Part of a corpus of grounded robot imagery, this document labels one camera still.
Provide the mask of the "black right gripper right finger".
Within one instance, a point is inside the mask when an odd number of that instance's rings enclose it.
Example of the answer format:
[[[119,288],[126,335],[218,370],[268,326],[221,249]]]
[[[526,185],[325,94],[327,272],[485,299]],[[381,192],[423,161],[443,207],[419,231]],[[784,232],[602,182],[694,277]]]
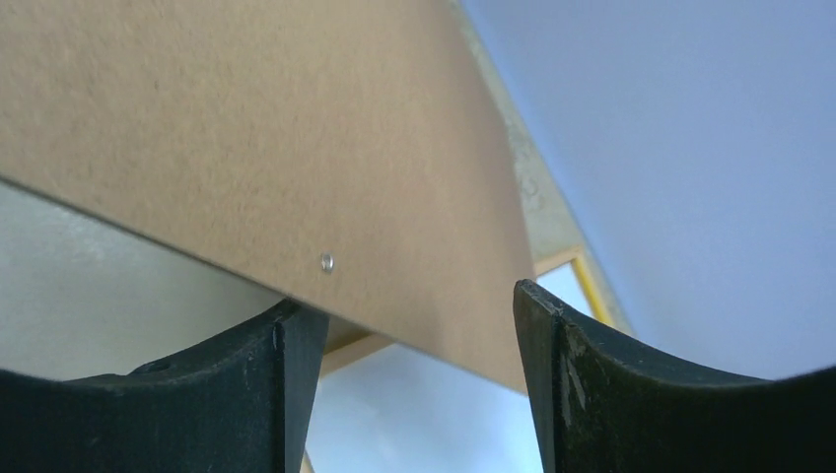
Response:
[[[766,380],[667,354],[530,280],[514,288],[547,472],[831,472],[835,371]]]

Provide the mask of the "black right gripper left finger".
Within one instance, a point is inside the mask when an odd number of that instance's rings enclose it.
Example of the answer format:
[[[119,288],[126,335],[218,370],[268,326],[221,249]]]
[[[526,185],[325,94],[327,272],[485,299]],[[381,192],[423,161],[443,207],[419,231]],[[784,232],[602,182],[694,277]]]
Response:
[[[125,375],[1,374],[5,472],[297,472],[328,316],[284,300]]]

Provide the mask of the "wooden picture frame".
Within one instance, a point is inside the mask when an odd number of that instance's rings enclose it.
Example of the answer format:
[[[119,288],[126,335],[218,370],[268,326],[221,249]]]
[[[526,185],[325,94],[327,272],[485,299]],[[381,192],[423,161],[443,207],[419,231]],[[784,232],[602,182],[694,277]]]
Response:
[[[545,258],[536,259],[534,261],[535,275],[542,277],[566,265],[571,267],[581,292],[590,306],[591,317],[618,329],[616,320],[607,306],[604,291],[593,273],[590,259],[582,245],[572,245]],[[323,356],[319,380],[324,380],[328,375],[357,363],[392,344],[393,341],[382,335],[371,334],[353,343],[330,350]]]

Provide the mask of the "building and sky photo print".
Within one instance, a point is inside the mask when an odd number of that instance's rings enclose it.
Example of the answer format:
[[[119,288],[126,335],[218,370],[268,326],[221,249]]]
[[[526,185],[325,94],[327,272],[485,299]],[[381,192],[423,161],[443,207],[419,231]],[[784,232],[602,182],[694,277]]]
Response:
[[[126,373],[279,295],[22,190],[1,189],[1,365]],[[538,472],[521,394],[339,318],[308,434],[309,472]]]

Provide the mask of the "brown frame backing board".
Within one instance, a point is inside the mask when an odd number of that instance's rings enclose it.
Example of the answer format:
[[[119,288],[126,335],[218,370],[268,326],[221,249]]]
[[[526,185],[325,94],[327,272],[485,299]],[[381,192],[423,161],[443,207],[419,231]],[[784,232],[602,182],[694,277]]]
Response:
[[[5,1],[1,174],[525,388],[514,158],[446,1]]]

